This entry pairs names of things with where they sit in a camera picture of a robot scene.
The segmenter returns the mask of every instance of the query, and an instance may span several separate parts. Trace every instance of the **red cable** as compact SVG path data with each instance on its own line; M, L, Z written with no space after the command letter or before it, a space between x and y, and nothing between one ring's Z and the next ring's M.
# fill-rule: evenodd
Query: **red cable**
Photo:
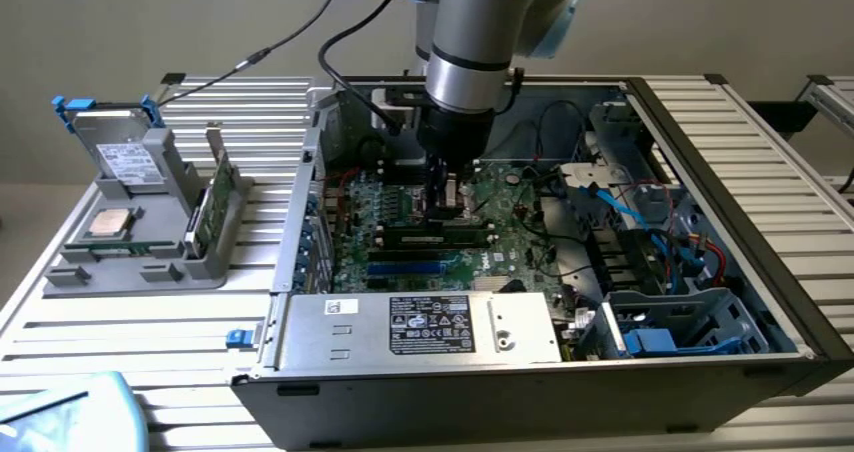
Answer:
M699 237L688 237L688 240L698 243ZM723 272L726 270L726 254L723 253L723 250L720 250L720 247L718 247L710 241L706 241L706 247L708 247L708 250L711 250L711 252L718 257L718 270L715 271L715 275L711 278L711 284L719 285L720 279L723 278Z

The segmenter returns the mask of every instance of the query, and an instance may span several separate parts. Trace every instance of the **blue cable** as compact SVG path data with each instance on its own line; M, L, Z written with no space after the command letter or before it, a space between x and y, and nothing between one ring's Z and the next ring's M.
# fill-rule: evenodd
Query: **blue cable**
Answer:
M650 230L650 225L646 223L646 219L643 218L643 216L638 212L631 210L628 207L626 207L620 202L618 202L614 196L608 194L604 189L596 190L596 197L604 200L608 203L608 205L614 207L618 211L630 215L638 221L638 223L640 224L640 227L643 227L643 230L646 231ZM662 253L664 254L664 257L667 257L667 255L670 255L670 252L668 252L670 248L667 244L664 244L664 241L660 239L660 237L658 237L658 235L652 235L652 244L655 244L655 247L658 247L658 249L662 251ZM671 264L670 269L671 269L670 270L670 284L671 284L670 293L675 294L678 285L679 285L676 283L675 256L674 256L674 263Z

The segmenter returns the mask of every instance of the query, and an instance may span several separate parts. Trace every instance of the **blue object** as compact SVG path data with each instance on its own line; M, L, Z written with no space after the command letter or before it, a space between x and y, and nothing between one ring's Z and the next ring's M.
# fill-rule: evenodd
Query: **blue object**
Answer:
M551 23L545 35L533 47L533 50L528 54L528 57L536 59L552 59L565 39L565 35L569 31L569 25L572 25L572 19L575 18L575 4L577 0L569 0L565 10L557 15L555 21Z
M441 262L368 264L368 275L439 275L441 272Z
M65 110L90 110L96 105L94 99L70 99L65 104Z
M638 221L638 223L640 224L640 227L643 227L643 230L650 230L650 225L646 223L646 220L643 218L643 216L635 212L634 210L631 210L628 207L626 207L615 198L611 194L608 194L604 189L599 189L596 190L596 197L599 197L602 200L604 200L608 205L611 207L614 207L616 210L619 210L620 212L623 212L624 214L628 214L631 217L634 217L634 219ZM668 255L668 247L667 244L664 244L664 241L660 239L660 237L658 237L656 235L652 235L652 243L655 244L655 247L659 248L659 250L662 251L662 253L664 254L664 256ZM676 274L675 271L671 274L671 293L675 294L676 290L679 289L679 284L676 283Z
M738 337L730 337L716 345L679 348L667 329L634 329L623 334L623 341L632 357L728 355L738 353L742 342Z
M251 349L252 336L255 333L251 330L235 329L228 332L225 336L225 348L227 349Z
M56 97L53 97L50 104L53 104L53 112L58 116L58 120L62 121L65 129L72 134L76 134L77 132L74 131L74 125L70 123L70 120L68 120L68 116L65 115L65 97L57 95Z
M152 127L165 127L165 122L162 122L162 117L160 116L160 108L157 107L157 103L150 100L148 94L142 96L142 100L138 105L142 106L142 110L148 114L148 120L150 120Z
M148 450L148 429L118 372L102 372L0 408L0 450Z
M698 259L696 257L694 257L694 253L687 247L679 247L679 255L686 262L691 263L691 265L695 265L696 267L706 265L703 259Z

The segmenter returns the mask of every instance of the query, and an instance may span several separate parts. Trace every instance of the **slotted aluminum surface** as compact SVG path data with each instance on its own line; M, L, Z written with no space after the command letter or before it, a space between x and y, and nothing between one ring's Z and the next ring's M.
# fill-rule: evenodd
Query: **slotted aluminum surface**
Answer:
M204 79L188 79L184 87ZM686 114L686 132L699 140L712 166L724 167L736 198L755 220L771 228L768 240L839 331L854 343L854 245L811 187L790 177L759 131L702 78L655 78L667 105ZM69 222L48 246L21 288L0 313L0 403L100 370L118 370L134 388L148 423L152 449L272 452L276 450L225 386L223 367L247 366L252 351L227 353L225 332L248 326L267 312L281 223L287 214L292 163L305 128L304 79L235 79L207 94L176 101L164 115L181 154L203 169L211 164L204 124L224 120L224 138L244 175L257 180L240 230L240 246L224 289L157 293L146 297L41 300L37 280L53 251L94 195L89 189ZM691 101L702 102L699 109ZM739 140L748 147L738 147ZM764 169L759 164L771 164ZM790 222L783 218L791 216ZM798 218L808 217L806 222ZM822 265L830 258L831 265ZM847 261L836 268L835 260ZM820 267L814 276L812 267ZM748 410L712 434L620 437L483 446L431 447L441 451L720 451L838 452L854 447L854 373L803 398L776 398ZM584 406L567 397L567 411Z
M798 100L812 104L854 139L854 77L810 78Z

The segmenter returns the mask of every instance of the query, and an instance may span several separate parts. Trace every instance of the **warning label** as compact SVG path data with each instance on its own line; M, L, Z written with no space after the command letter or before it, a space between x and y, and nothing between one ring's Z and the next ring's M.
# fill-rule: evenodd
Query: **warning label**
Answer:
M157 165L142 144L97 144L97 150L124 185L162 183Z
M395 355L475 351L468 297L389 297L389 349Z

